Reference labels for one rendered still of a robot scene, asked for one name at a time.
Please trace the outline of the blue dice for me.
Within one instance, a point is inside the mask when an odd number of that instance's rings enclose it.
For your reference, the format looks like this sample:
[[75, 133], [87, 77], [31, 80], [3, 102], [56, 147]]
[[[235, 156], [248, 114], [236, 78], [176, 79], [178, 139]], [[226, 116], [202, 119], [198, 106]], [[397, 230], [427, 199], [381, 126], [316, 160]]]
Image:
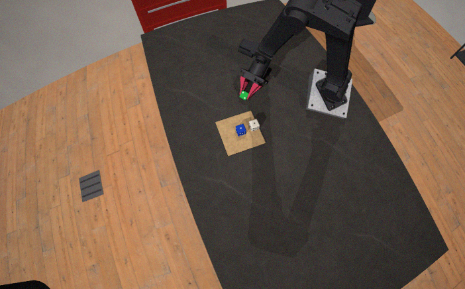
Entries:
[[246, 128], [245, 128], [244, 124], [237, 125], [236, 126], [236, 132], [237, 132], [238, 136], [245, 135], [246, 134]]

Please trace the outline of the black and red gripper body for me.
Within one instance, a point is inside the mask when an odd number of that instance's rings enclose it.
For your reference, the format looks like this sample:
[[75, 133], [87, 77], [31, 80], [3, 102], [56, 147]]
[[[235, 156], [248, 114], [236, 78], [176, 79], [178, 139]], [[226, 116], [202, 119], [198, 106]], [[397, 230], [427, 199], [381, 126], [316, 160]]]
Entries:
[[[262, 85], [262, 84], [268, 84], [268, 80], [263, 79], [263, 75], [267, 69], [268, 65], [267, 64], [259, 64], [255, 59], [248, 70], [244, 70], [241, 68], [241, 72], [243, 72], [243, 77], [254, 82], [255, 84]], [[256, 81], [256, 82], [255, 82]], [[258, 83], [259, 82], [259, 83]], [[265, 82], [265, 83], [264, 83]], [[261, 83], [261, 84], [260, 84]]]

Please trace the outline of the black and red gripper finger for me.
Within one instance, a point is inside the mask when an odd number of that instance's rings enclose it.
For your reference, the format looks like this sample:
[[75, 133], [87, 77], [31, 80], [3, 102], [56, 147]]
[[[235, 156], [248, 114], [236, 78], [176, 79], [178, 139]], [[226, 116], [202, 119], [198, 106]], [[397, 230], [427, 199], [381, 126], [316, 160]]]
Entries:
[[[248, 94], [247, 100], [249, 100], [249, 99], [252, 97], [252, 95], [253, 95], [254, 93], [256, 93], [261, 87], [262, 87], [262, 86], [253, 83], [253, 85], [252, 85], [252, 87], [251, 87], [251, 90], [250, 90], [250, 92], [249, 92], [249, 94]], [[255, 89], [255, 88], [256, 88], [256, 89]]]
[[248, 80], [248, 79], [246, 79], [246, 78], [244, 78], [242, 76], [240, 77], [240, 94], [241, 94], [242, 90], [246, 89], [249, 82], [250, 82], [250, 80]]

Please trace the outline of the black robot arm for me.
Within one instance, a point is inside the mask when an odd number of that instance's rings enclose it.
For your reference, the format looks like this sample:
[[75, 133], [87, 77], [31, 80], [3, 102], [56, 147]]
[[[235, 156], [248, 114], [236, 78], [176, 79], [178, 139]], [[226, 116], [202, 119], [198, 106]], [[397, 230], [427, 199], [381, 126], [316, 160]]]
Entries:
[[251, 58], [255, 56], [259, 64], [269, 65], [276, 52], [305, 27], [324, 32], [327, 73], [326, 78], [315, 85], [327, 109], [332, 111], [347, 103], [345, 93], [352, 77], [348, 64], [354, 29], [361, 11], [362, 4], [356, 0], [289, 0], [261, 45], [243, 38], [238, 52]]

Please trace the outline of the green dice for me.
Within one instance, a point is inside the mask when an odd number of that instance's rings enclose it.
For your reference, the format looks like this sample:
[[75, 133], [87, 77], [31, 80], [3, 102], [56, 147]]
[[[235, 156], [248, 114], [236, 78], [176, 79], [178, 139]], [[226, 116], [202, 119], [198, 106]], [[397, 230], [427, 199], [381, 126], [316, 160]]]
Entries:
[[240, 94], [240, 98], [244, 99], [244, 100], [247, 100], [247, 97], [248, 97], [248, 94], [249, 92], [245, 91], [245, 90], [242, 90], [241, 94]]

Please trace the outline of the tan flat mat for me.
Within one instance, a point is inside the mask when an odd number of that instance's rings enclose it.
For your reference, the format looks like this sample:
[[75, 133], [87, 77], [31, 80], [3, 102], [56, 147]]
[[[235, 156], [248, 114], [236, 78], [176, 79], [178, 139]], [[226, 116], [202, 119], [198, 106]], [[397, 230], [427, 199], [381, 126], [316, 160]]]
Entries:
[[[260, 129], [251, 131], [249, 121], [254, 119], [252, 112], [248, 111], [215, 122], [228, 156], [266, 143]], [[241, 124], [244, 124], [246, 134], [238, 136], [236, 126]]]

